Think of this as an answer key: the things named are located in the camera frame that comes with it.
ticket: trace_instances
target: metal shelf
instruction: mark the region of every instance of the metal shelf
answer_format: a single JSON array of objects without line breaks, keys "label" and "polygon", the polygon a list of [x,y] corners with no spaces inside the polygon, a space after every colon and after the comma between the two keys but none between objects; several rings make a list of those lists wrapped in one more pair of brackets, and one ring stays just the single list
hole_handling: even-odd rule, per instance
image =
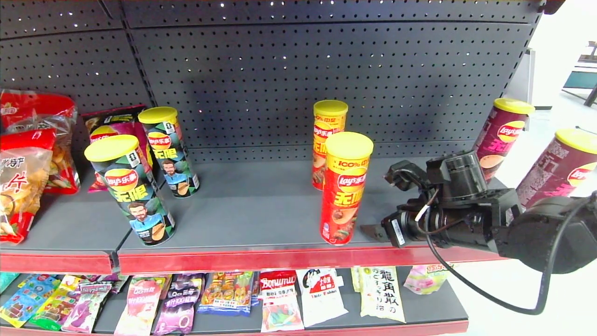
[{"label": "metal shelf", "polygon": [[[401,283],[406,279],[409,270],[409,267],[398,268],[398,277]],[[345,285],[340,289],[340,292],[344,306],[349,312],[338,318],[307,328],[310,335],[370,335],[371,332],[375,332],[376,335],[400,333],[402,336],[424,336],[466,332],[467,330],[468,316],[447,282],[438,292],[432,295],[416,295],[400,286],[400,295],[407,320],[407,324],[403,324],[370,316],[360,317],[361,297],[360,294],[352,290],[350,271],[342,269],[338,270],[338,273],[344,277]],[[17,284],[18,281],[15,281],[1,295],[0,304],[3,304],[14,293]],[[100,313],[94,331],[98,334],[112,333],[124,309],[125,302],[126,293],[110,297]],[[157,319],[154,320],[152,330],[155,329],[156,321]],[[249,317],[196,314],[191,334],[245,335],[259,332],[260,327],[261,306],[256,306],[251,310]],[[8,326],[5,321],[0,320],[0,331],[3,335],[5,332],[7,335],[29,335],[39,334],[40,332],[48,335],[54,334],[33,328],[35,328],[35,325],[27,323],[25,329],[14,329]],[[305,331],[284,332],[284,334],[304,335]]]},{"label": "metal shelf", "polygon": [[[416,197],[416,191],[404,193],[381,178],[391,164],[402,159],[424,166],[428,158],[373,159],[358,224],[379,223],[397,205]],[[130,235],[118,250],[121,271],[139,274],[437,263],[426,245],[395,249],[370,240],[359,230],[346,246],[325,243],[318,233],[321,192],[310,184],[309,165],[309,161],[198,165],[202,185],[196,195],[175,200],[170,193],[163,193],[176,221],[175,235],[151,248]],[[441,253],[453,262],[499,259],[493,253],[462,248]]]},{"label": "metal shelf", "polygon": [[27,239],[1,243],[0,270],[19,273],[111,274],[111,254],[131,228],[108,193],[87,193],[91,171],[79,170],[75,195],[44,195]]}]

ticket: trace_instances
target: white wall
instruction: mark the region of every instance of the white wall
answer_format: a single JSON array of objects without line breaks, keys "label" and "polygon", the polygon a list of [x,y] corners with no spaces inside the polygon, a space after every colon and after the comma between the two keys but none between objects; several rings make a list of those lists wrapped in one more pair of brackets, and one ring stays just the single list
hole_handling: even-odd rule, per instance
[{"label": "white wall", "polygon": [[597,31],[597,1],[566,0],[557,13],[543,15],[529,43],[536,51],[535,106],[553,106],[587,41]]}]

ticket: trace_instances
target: printed man's face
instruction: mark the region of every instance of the printed man's face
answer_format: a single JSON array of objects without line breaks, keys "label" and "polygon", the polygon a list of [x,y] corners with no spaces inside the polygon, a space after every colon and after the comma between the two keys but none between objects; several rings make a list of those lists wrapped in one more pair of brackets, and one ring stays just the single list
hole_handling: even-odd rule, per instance
[{"label": "printed man's face", "polygon": [[143,222],[147,218],[147,209],[144,206],[132,207],[130,211],[131,215],[135,216],[140,222]]},{"label": "printed man's face", "polygon": [[172,163],[166,163],[164,165],[164,170],[166,171],[166,174],[170,176],[174,175],[174,165]]}]

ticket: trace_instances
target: dark green lay's can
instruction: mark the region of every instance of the dark green lay's can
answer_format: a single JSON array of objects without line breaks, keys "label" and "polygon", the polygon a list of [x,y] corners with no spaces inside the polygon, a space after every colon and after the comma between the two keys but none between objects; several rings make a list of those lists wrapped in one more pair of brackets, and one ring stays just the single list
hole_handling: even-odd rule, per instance
[{"label": "dark green lay's can", "polygon": [[174,234],[174,220],[158,196],[151,168],[133,135],[109,136],[85,149],[85,157],[104,180],[135,233],[146,246]]},{"label": "dark green lay's can", "polygon": [[175,108],[162,106],[139,113],[147,141],[158,160],[166,183],[175,197],[185,198],[197,192],[199,178],[187,161],[187,149]]}]

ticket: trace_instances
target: maroon lay's can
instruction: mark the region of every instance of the maroon lay's can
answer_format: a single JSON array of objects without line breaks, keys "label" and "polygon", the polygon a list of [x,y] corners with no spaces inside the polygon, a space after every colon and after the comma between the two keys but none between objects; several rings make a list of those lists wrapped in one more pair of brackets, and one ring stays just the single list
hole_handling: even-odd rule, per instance
[{"label": "maroon lay's can", "polygon": [[597,135],[562,129],[516,188],[523,207],[542,198],[569,196],[597,166]]},{"label": "maroon lay's can", "polygon": [[522,132],[528,114],[534,111],[535,107],[521,100],[498,98],[493,101],[493,108],[473,146],[486,181],[496,174]]}]

